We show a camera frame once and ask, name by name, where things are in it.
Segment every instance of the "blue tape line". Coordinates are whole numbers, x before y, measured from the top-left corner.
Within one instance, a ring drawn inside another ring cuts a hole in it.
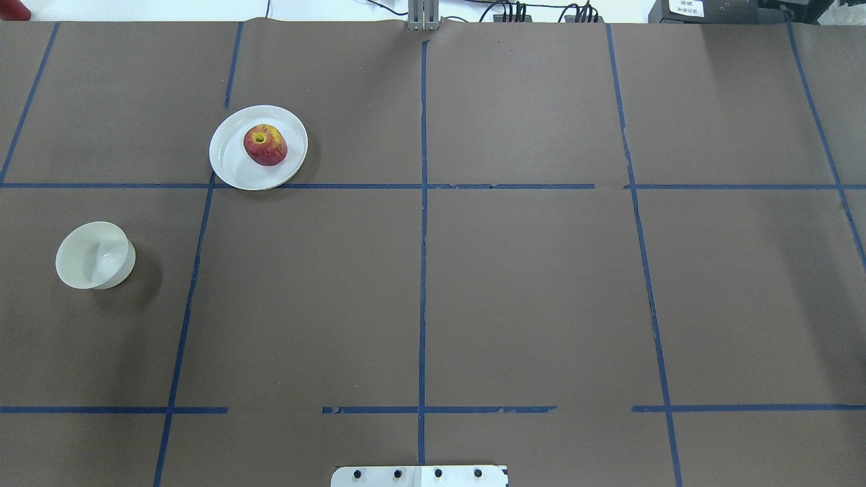
[[[427,43],[421,43],[421,282],[418,319],[418,464],[426,461],[424,407],[427,402]]]
[[[0,406],[0,414],[165,414],[165,406]],[[175,414],[228,414],[228,407],[176,407]]]
[[[656,362],[658,364],[659,380],[662,382],[662,398],[664,405],[670,406],[670,393],[668,390],[668,374],[664,366],[664,352],[662,351],[662,335],[658,327],[658,314],[656,312],[656,297],[652,288],[652,276],[650,275],[650,261],[647,258],[646,241],[643,238],[643,223],[641,222],[641,214],[639,203],[637,201],[637,189],[635,189],[635,170],[631,162],[631,150],[629,149],[629,141],[625,137],[625,110],[623,108],[623,95],[619,85],[619,73],[617,72],[617,55],[613,49],[613,31],[611,25],[606,23],[607,29],[607,45],[611,55],[611,72],[613,74],[613,87],[617,96],[617,111],[619,112],[619,128],[623,135],[623,150],[625,159],[628,162],[629,170],[629,185],[631,187],[631,204],[635,211],[635,225],[637,227],[637,241],[641,249],[641,261],[643,263],[643,280],[646,282],[647,297],[649,298],[649,312],[652,318],[653,338],[656,343]],[[668,442],[670,444],[670,457],[674,466],[674,480],[676,487],[682,487],[682,473],[680,470],[680,453],[676,446],[676,432],[674,428],[674,415],[671,412],[665,413],[668,424]]]
[[[413,184],[365,184],[365,183],[286,183],[279,185],[281,189],[299,190],[420,190],[421,185]]]
[[[484,185],[484,184],[456,184],[456,185],[430,185],[434,190],[594,190],[595,185]]]
[[[833,174],[833,181],[836,182],[839,199],[842,200],[845,218],[848,219],[848,226],[851,228],[851,236],[854,238],[857,255],[860,256],[860,264],[863,266],[863,270],[866,270],[866,252],[863,251],[863,241],[860,239],[860,232],[857,231],[857,225],[854,223],[854,217],[851,215],[851,208],[848,206],[848,197],[845,196],[842,180],[839,178],[839,171],[836,169],[836,161],[833,160],[833,153],[830,151],[830,144],[827,143],[827,137],[824,134],[824,126],[821,124],[821,117],[818,116],[818,110],[815,108],[815,101],[812,99],[809,82],[806,80],[803,63],[800,61],[800,53],[797,49],[797,40],[794,38],[794,28],[791,24],[791,19],[788,19],[785,25],[788,28],[788,39],[791,41],[791,51],[794,54],[794,62],[797,64],[797,72],[800,74],[800,82],[803,84],[806,101],[809,102],[809,110],[811,111],[812,118],[815,120],[815,127],[818,129],[818,137],[821,139],[821,146],[824,148],[824,155],[827,156],[827,164],[830,165],[830,172]]]
[[[173,414],[228,414],[228,407],[175,407]]]
[[[417,414],[417,406],[342,406],[323,407],[322,414]]]
[[[834,185],[626,185],[624,190],[835,190]]]
[[[427,406],[424,411],[428,414],[547,414],[555,409],[556,406]]]
[[[420,418],[427,414],[547,414],[554,410],[556,406],[341,406],[323,407],[322,414],[419,414]]]
[[[36,89],[39,87],[39,80],[41,80],[42,73],[45,71],[45,65],[48,64],[48,56],[51,54],[51,48],[54,47],[54,41],[59,28],[60,23],[55,22],[55,27],[51,31],[51,37],[48,39],[48,45],[45,46],[45,54],[42,55],[42,62],[39,63],[39,69],[36,71],[36,78],[33,79],[33,85],[30,86],[30,93],[27,95],[27,101],[24,102],[24,109],[21,111],[21,117],[18,119],[15,134],[12,135],[12,142],[9,145],[9,151],[6,152],[6,160],[3,162],[3,169],[0,169],[0,185],[6,179],[6,172],[9,171],[9,165],[12,162],[12,154],[15,153],[18,137],[21,136],[21,131],[24,129],[24,121],[27,120],[27,113],[30,111],[30,105],[33,103],[33,97],[36,95]]]
[[[231,100],[231,86],[235,82],[235,68],[237,68],[237,53],[241,49],[241,33],[243,32],[243,22],[237,23],[237,34],[235,34],[235,52],[231,55],[231,69],[229,69],[229,82],[225,85],[225,107],[229,107]]]
[[[156,474],[153,477],[153,487],[159,487],[162,480],[162,469],[165,464],[165,450],[168,447],[169,433],[171,432],[171,417],[173,415],[175,398],[178,396],[178,382],[180,381],[180,369],[184,363],[184,350],[186,349],[186,334],[190,329],[190,317],[192,315],[192,297],[196,293],[198,281],[198,269],[202,261],[202,245],[204,244],[204,232],[208,227],[208,216],[210,215],[210,202],[214,195],[214,181],[217,175],[210,174],[208,183],[208,194],[204,200],[204,212],[202,213],[202,225],[198,231],[198,244],[196,245],[196,258],[192,264],[192,277],[190,278],[190,290],[186,295],[186,309],[184,311],[184,324],[180,328],[180,339],[178,340],[178,353],[174,362],[174,374],[171,377],[171,390],[168,396],[168,411],[163,424],[163,436],[159,443],[159,455],[157,457]]]
[[[706,404],[633,406],[632,412],[866,411],[866,404]]]
[[[159,440],[159,454],[157,455],[157,470],[153,475],[153,487],[159,487],[159,484],[162,482],[162,470],[165,466],[165,449],[168,447],[168,436],[171,431],[171,420],[174,418],[173,414],[165,415],[165,422],[163,423],[163,434],[162,438]]]
[[[4,183],[4,188],[27,189],[199,189],[204,183]]]

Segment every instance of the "white label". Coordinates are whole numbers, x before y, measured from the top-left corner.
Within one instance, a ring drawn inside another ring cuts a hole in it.
[[[703,17],[701,0],[669,0],[670,12],[681,16]]]

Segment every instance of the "metal bracket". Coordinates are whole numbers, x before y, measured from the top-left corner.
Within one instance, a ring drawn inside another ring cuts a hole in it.
[[[409,30],[439,30],[439,0],[409,0]]]
[[[331,487],[508,487],[504,465],[340,467]]]

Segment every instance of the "red object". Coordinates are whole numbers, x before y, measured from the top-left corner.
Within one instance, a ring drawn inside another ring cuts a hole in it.
[[[30,20],[30,9],[21,0],[0,0],[0,20]]]

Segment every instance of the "apple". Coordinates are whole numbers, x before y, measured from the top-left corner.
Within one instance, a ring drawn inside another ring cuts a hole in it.
[[[288,147],[282,133],[273,125],[261,124],[250,128],[243,136],[243,148],[256,164],[276,166],[286,158]]]

